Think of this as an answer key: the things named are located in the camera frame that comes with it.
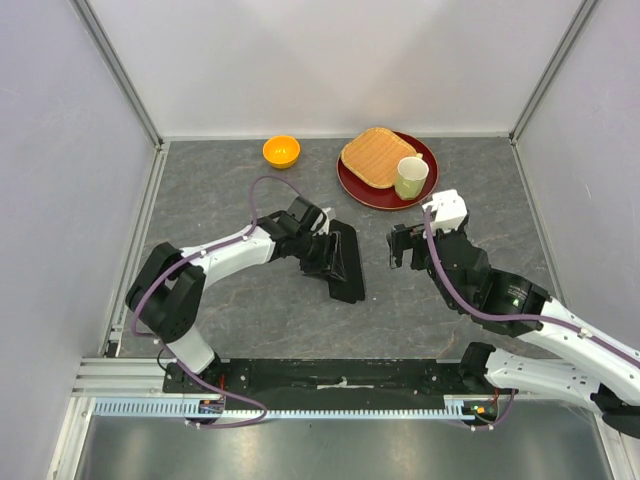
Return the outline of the black zip tool case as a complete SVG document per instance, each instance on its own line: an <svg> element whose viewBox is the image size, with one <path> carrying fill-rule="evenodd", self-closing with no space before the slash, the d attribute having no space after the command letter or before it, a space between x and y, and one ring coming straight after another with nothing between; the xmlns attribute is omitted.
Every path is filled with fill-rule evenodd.
<svg viewBox="0 0 640 480"><path fill-rule="evenodd" d="M331 238L329 295L349 304L365 300L364 275L356 230L339 220L329 224Z"/></svg>

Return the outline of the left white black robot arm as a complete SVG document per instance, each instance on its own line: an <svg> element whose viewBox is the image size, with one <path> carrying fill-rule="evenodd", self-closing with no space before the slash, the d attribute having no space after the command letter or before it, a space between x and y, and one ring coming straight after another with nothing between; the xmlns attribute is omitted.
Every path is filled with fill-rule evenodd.
<svg viewBox="0 0 640 480"><path fill-rule="evenodd" d="M185 382L208 393L220 371L216 353L195 325L204 290L246 268L294 257L305 275L326 279L332 298L345 300L339 286L347 280L343 257L356 244L351 226L299 196L288 209L256 218L218 241L183 249L158 245L131 285L126 305L186 367Z"/></svg>

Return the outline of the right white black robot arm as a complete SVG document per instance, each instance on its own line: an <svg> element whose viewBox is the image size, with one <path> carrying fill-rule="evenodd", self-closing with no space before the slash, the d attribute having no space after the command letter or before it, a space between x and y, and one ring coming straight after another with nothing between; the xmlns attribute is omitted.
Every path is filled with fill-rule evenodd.
<svg viewBox="0 0 640 480"><path fill-rule="evenodd" d="M453 311L484 329L543 348L568 362L567 372L545 362L533 372L505 353L469 346L458 381L477 394L502 389L548 391L598 413L609 427L639 435L639 352L605 334L526 278L491 266L465 229L431 233L421 225L397 225L387 236L393 268L411 251L411 267L428 273Z"/></svg>

